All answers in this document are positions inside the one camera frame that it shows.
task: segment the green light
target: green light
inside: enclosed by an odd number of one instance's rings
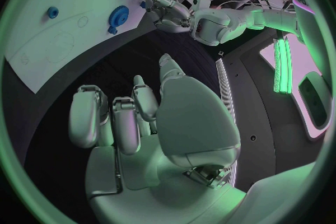
[[[288,82],[287,82],[287,93],[292,93],[292,57],[291,57],[291,48],[288,38],[284,40],[286,46],[286,55],[287,55],[287,69],[288,69]]]
[[[275,92],[292,93],[292,59],[288,39],[279,39],[274,43],[274,59],[276,62],[274,75]]]

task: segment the blue plastic part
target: blue plastic part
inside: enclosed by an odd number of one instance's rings
[[[142,8],[146,8],[146,2],[145,2],[145,1],[142,1],[142,2],[140,3],[140,6],[141,6]]]
[[[109,24],[112,27],[118,27],[126,22],[129,15],[129,9],[126,6],[117,7],[109,17]]]
[[[49,7],[47,13],[48,13],[49,18],[56,18],[59,11],[58,11],[58,8],[56,7]]]
[[[110,26],[109,29],[108,29],[108,32],[109,32],[110,34],[114,34],[114,35],[116,35],[117,32],[118,32],[118,30],[117,30],[116,28]]]

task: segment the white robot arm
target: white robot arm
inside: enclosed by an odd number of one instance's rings
[[[262,30],[265,27],[295,34],[302,42],[295,14],[280,10],[264,10],[251,5],[242,10],[209,8],[210,0],[193,0],[191,10],[176,0],[147,0],[147,11],[156,27],[167,32],[190,32],[195,40],[217,46],[240,36],[246,28]]]

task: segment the blue knob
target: blue knob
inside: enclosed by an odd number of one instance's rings
[[[118,30],[117,30],[116,28],[110,26],[109,29],[108,29],[108,32],[109,32],[110,34],[116,35],[117,32],[118,32]]]
[[[141,6],[142,8],[146,8],[146,2],[145,2],[145,1],[142,1],[142,2],[140,3],[140,6]]]
[[[48,13],[49,18],[56,18],[58,15],[58,8],[49,7],[47,13]]]

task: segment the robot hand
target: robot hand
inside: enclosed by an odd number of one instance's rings
[[[251,5],[242,10],[211,9],[210,0],[193,0],[189,10],[177,0],[147,0],[146,7],[156,27],[166,32],[187,32],[193,39],[217,46],[240,36],[246,28],[262,30],[267,27],[291,32],[301,39],[295,14],[280,10],[264,10]]]

